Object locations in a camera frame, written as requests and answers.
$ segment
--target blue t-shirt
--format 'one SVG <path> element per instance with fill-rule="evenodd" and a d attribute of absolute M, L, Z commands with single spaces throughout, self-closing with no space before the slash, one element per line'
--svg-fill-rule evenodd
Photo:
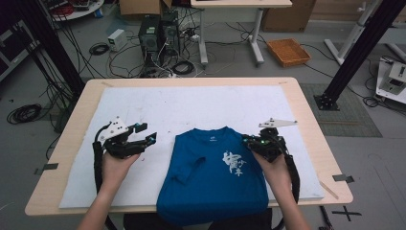
<path fill-rule="evenodd" d="M 186 226 L 266 209 L 265 180 L 241 134 L 229 127 L 177 135 L 157 212 Z"/>

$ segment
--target forearm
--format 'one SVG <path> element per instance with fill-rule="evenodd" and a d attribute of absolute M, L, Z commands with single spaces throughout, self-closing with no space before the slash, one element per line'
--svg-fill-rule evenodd
<path fill-rule="evenodd" d="M 101 190 L 87 210 L 86 215 L 81 221 L 78 230 L 101 230 L 103 229 L 105 219 L 108 215 L 111 203 L 118 189 L 109 189 L 101 186 Z"/>
<path fill-rule="evenodd" d="M 264 169 L 266 181 L 269 183 L 271 190 L 277 200 L 284 219 L 284 224 L 287 230 L 305 230 L 310 229 L 305 220 L 302 211 L 296 204 L 293 197 L 288 174 L 275 174 L 268 169 Z"/>
<path fill-rule="evenodd" d="M 281 208 L 284 224 L 287 230 L 296 230 L 296 229 L 310 229 L 305 220 L 305 217 L 302 214 L 302 211 L 299 209 L 299 206 L 296 204 L 295 199 L 290 190 L 284 188 L 276 188 L 271 185 L 272 192 L 278 204 Z"/>

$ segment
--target white graphic print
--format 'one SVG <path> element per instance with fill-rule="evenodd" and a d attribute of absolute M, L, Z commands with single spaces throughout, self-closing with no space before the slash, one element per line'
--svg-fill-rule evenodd
<path fill-rule="evenodd" d="M 241 171 L 242 165 L 247 163 L 241 159 L 241 155 L 233 154 L 230 151 L 224 152 L 223 161 L 228 166 L 230 166 L 230 173 L 233 173 L 233 170 L 236 170 L 235 174 L 238 176 L 240 176 L 242 174 L 242 171 Z"/>

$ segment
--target white equipment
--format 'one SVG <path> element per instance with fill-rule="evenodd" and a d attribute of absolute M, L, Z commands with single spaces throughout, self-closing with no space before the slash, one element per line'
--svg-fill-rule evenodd
<path fill-rule="evenodd" d="M 394 62 L 392 68 L 388 70 L 383 81 L 379 85 L 379 89 L 386 92 L 399 95 L 406 87 L 406 65 Z"/>
<path fill-rule="evenodd" d="M 127 43 L 125 31 L 117 30 L 111 36 L 108 37 L 108 43 L 110 44 L 110 50 L 119 52 Z"/>

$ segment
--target floor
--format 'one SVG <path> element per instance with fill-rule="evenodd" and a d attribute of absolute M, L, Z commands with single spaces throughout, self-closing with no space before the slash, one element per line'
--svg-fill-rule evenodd
<path fill-rule="evenodd" d="M 106 42 L 106 38 L 116 29 L 126 30 L 128 35 L 136 35 L 140 22 L 125 20 L 113 11 L 103 18 L 98 19 L 89 15 L 74 20 L 69 25 L 83 55 L 89 58 L 87 50 L 93 44 Z M 251 30 L 253 25 L 243 23 L 242 26 Z M 207 68 L 203 70 L 196 63 L 197 70 L 183 77 L 294 77 L 300 83 L 330 83 L 331 77 L 335 75 L 340 66 L 321 53 L 331 57 L 323 41 L 325 38 L 329 38 L 339 45 L 346 39 L 352 26 L 353 22 L 311 21 L 304 33 L 260 32 L 265 40 L 290 37 L 297 39 L 311 55 L 311 60 L 307 65 L 328 76 L 304 65 L 282 68 L 268 53 L 265 44 L 260 42 L 259 48 L 263 53 L 265 63 L 258 68 L 252 61 L 253 55 L 246 43 L 227 46 L 209 44 L 210 64 Z M 207 33 L 207 40 L 241 41 L 240 32 L 225 23 L 208 24 L 206 27 L 207 30 L 210 30 L 210 33 Z M 385 37 L 392 42 L 404 42 L 403 37 L 406 32 L 403 30 L 401 36 L 398 36 L 401 30 L 393 30 L 396 35 L 391 36 L 391 32 L 387 32 Z M 67 53 L 78 66 L 75 48 L 61 33 L 61 30 L 58 30 L 58 33 Z M 138 40 L 132 39 L 131 43 L 137 44 Z M 400 48 L 406 50 L 404 45 L 400 45 Z M 191 61 L 198 62 L 197 46 L 192 44 L 189 50 Z M 366 88 L 365 82 L 369 87 L 374 88 L 381 56 L 395 58 L 395 55 L 386 46 L 378 44 L 369 56 L 371 64 L 366 60 L 350 82 L 350 87 L 358 94 L 365 97 L 373 96 L 373 92 Z M 115 58 L 114 65 L 121 68 L 115 68 L 114 72 L 126 75 L 128 71 L 125 68 L 132 69 L 142 61 L 140 48 L 133 47 Z M 91 57 L 89 62 L 105 78 L 111 75 L 106 69 L 107 54 Z M 95 71 L 92 72 L 95 78 L 100 78 Z M 84 69 L 80 75 L 85 81 L 92 78 L 87 69 Z M 81 220 L 81 216 L 28 217 L 24 213 L 25 206 L 39 179 L 39 175 L 34 172 L 47 163 L 46 151 L 57 138 L 58 133 L 54 132 L 53 126 L 47 119 L 34 123 L 10 125 L 7 123 L 7 116 L 12 110 L 25 104 L 42 104 L 43 106 L 48 104 L 48 98 L 43 95 L 46 87 L 46 81 L 29 58 L 22 61 L 7 78 L 0 82 L 0 126 L 2 130 L 0 143 L 3 152 L 0 163 L 0 229 L 2 230 L 74 229 Z M 404 112 L 406 105 L 396 102 L 387 102 L 387 104 L 403 113 L 382 106 L 364 105 L 382 133 L 382 138 L 326 136 L 341 171 L 346 175 L 351 175 L 355 180 L 349 184 L 354 197 L 352 203 L 346 204 L 345 207 L 342 205 L 326 207 L 334 229 L 406 228 L 406 184 L 404 183 L 406 154 L 403 154 L 406 150 Z M 325 226 L 319 207 L 308 206 L 302 207 L 302 209 L 312 229 Z M 333 214 L 333 212 L 344 212 L 345 209 L 355 215 Z M 121 217 L 121 215 L 112 215 L 118 226 L 121 226 Z M 205 227 L 207 225 L 188 229 L 205 229 Z"/>

